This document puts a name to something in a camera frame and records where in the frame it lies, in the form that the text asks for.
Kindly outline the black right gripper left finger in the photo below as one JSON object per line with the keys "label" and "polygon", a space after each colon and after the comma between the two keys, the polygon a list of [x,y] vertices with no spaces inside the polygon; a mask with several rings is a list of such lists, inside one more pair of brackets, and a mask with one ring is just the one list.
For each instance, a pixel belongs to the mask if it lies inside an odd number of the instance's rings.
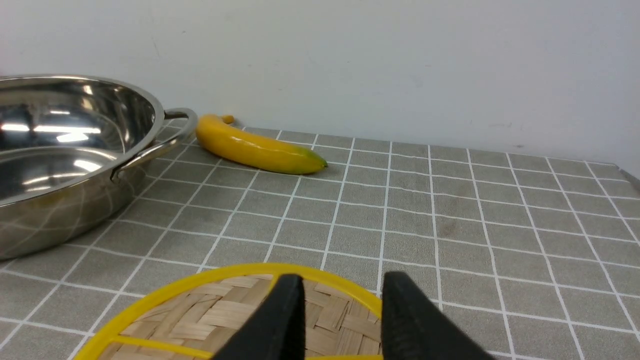
{"label": "black right gripper left finger", "polygon": [[281,275],[263,303],[212,359],[304,360],[305,296],[301,276]]}

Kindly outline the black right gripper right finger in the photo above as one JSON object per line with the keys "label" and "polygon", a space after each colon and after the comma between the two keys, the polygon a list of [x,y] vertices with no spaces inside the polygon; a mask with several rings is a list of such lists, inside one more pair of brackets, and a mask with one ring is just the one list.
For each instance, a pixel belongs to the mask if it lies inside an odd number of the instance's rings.
{"label": "black right gripper right finger", "polygon": [[381,295],[384,360],[493,360],[405,272],[386,272]]}

